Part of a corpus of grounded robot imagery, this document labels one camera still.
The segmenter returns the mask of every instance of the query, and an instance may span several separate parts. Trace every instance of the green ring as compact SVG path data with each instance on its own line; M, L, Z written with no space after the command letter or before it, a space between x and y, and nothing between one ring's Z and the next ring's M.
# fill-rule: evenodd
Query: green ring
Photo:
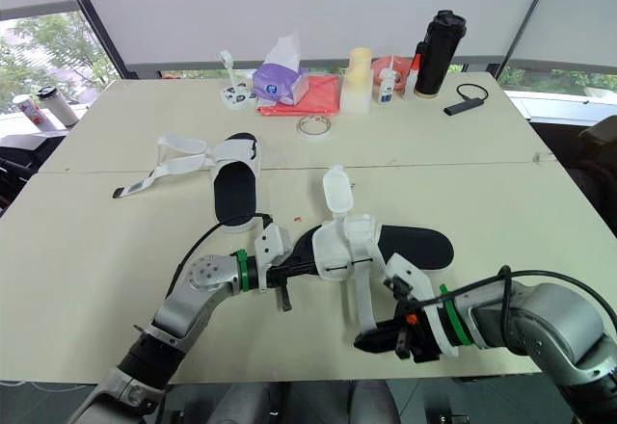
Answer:
M249 269L247 268L247 252L244 249L238 250L236 253L238 265L240 266L240 279L242 280L242 290L247 292L251 290L249 285Z
M442 294L447 294L447 287L445 284L440 286L440 291ZM459 320L459 314L456 312L456 308L454 307L454 303L449 300L443 303L445 305L445 311L447 312L447 316L450 319L450 323L452 323L452 328L454 328L454 332L458 336L459 340L463 343L463 345L473 345L473 342L469 340L467 337L467 333L461 324L461 320Z

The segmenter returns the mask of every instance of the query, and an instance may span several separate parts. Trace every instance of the pink plastic bag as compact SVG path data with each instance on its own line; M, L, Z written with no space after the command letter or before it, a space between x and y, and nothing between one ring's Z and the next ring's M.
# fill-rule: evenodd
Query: pink plastic bag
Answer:
M310 75L308 92L295 106L277 103L257 110L263 116L306 116L319 114L334 116L338 114L339 90L337 75Z

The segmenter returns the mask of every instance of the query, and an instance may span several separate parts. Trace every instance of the white cable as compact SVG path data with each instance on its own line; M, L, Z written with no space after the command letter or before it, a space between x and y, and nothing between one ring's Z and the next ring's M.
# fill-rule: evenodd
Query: white cable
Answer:
M32 387L34 387L35 389L40 390L41 392L48 392L48 393L72 392L73 390L79 390L80 388L85 387L85 385L78 385L77 387L53 389L53 388L41 387L40 385L37 385L35 383L30 383L30 384L32 384Z
M24 383L23 381L20 381L18 383L3 383L0 382L0 385L2 385L3 387L19 387L20 385L24 385L26 383Z

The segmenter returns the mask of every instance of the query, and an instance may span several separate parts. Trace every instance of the black thermos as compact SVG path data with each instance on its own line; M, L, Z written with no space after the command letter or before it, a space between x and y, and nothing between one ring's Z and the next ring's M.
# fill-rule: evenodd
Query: black thermos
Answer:
M465 20L452 10L440 10L428 25L417 74L415 94L425 98L437 95L454 56L459 40L465 36Z

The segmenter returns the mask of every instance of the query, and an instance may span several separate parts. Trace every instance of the gray pants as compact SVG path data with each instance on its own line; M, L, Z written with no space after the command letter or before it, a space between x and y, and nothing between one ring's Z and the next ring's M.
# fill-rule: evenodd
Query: gray pants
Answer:
M277 412L284 394L280 384L235 384L223 397L207 424L263 424ZM400 424L386 381L352 383L350 424Z

